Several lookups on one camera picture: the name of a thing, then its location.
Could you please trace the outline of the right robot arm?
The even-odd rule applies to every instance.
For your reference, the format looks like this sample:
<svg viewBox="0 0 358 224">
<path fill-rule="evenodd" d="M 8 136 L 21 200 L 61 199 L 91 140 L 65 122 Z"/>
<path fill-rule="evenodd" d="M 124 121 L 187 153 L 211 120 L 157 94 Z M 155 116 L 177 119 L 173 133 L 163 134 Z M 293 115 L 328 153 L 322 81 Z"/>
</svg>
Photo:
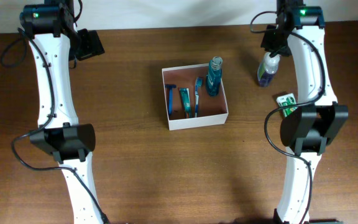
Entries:
<svg viewBox="0 0 358 224">
<path fill-rule="evenodd" d="M 287 166 L 273 222 L 309 223 L 314 173 L 349 111 L 337 102 L 329 80 L 322 8 L 303 1 L 277 1 L 275 13 L 277 25 L 265 31 L 261 46 L 269 55 L 293 57 L 298 99 L 294 112 L 280 125 Z"/>
</svg>

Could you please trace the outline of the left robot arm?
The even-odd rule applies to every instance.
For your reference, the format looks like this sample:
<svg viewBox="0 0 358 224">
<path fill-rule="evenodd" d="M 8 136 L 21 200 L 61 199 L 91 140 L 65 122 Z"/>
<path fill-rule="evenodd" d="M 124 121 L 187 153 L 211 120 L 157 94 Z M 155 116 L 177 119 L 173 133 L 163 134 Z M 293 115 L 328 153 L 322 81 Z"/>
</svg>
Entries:
<svg viewBox="0 0 358 224">
<path fill-rule="evenodd" d="M 26 134 L 31 144 L 52 156 L 53 170 L 66 181 L 75 223 L 109 223 L 98 202 L 92 158 L 92 124 L 80 124 L 70 86 L 70 61 L 103 54 L 96 31 L 78 30 L 73 1 L 30 4 L 20 14 L 19 33 L 31 47 L 39 90 L 38 128 Z"/>
</svg>

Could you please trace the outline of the blue disposable razor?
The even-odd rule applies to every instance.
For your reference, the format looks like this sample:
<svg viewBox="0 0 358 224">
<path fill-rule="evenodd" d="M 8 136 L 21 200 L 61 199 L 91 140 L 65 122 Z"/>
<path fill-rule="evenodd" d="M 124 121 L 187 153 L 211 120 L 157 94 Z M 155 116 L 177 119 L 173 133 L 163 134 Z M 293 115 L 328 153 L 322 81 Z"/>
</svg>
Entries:
<svg viewBox="0 0 358 224">
<path fill-rule="evenodd" d="M 173 93 L 177 88 L 174 84 L 165 84 L 165 88 L 168 90 L 168 115 L 173 114 Z"/>
</svg>

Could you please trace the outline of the green toothpaste tube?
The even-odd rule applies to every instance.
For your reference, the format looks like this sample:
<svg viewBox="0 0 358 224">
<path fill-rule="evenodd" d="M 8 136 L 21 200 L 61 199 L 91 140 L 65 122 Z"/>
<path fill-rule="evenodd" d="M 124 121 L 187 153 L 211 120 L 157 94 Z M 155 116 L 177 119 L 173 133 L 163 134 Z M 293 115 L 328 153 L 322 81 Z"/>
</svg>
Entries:
<svg viewBox="0 0 358 224">
<path fill-rule="evenodd" d="M 182 104 L 183 104 L 183 107 L 185 110 L 185 117 L 192 118 L 189 89 L 188 88 L 180 88 L 179 91 L 180 91 L 180 95 L 181 95 Z"/>
</svg>

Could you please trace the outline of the blue mouthwash bottle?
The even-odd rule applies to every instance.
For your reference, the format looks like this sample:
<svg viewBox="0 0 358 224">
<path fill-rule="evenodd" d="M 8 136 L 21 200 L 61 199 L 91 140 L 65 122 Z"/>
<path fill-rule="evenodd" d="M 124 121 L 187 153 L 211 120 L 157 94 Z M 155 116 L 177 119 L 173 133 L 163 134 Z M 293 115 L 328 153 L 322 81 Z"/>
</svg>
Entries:
<svg viewBox="0 0 358 224">
<path fill-rule="evenodd" d="M 213 57 L 209 62 L 208 74 L 206 76 L 206 90 L 209 96 L 217 96 L 222 77 L 223 59 L 219 56 Z"/>
</svg>

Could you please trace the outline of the green soap packet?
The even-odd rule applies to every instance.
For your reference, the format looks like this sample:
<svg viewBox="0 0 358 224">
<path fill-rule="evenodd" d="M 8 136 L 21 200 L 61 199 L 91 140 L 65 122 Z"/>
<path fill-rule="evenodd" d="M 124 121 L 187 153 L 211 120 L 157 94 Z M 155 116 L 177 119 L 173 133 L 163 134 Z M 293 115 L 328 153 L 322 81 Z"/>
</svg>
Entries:
<svg viewBox="0 0 358 224">
<path fill-rule="evenodd" d="M 279 107 L 285 107 L 290 105 L 296 105 L 296 99 L 293 93 L 289 93 L 286 95 L 278 96 L 276 102 Z M 297 107 L 284 108 L 282 109 L 283 116 L 286 118 L 288 115 L 293 113 Z"/>
</svg>

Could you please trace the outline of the blue white toothbrush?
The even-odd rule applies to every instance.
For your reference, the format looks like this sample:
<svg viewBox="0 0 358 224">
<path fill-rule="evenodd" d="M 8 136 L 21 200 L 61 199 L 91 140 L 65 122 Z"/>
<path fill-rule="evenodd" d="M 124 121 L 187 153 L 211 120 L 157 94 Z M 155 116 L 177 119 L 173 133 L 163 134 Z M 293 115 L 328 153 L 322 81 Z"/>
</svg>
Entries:
<svg viewBox="0 0 358 224">
<path fill-rule="evenodd" d="M 198 90 L 202 87 L 203 78 L 198 77 L 195 81 L 195 118 L 198 117 L 199 93 Z"/>
</svg>

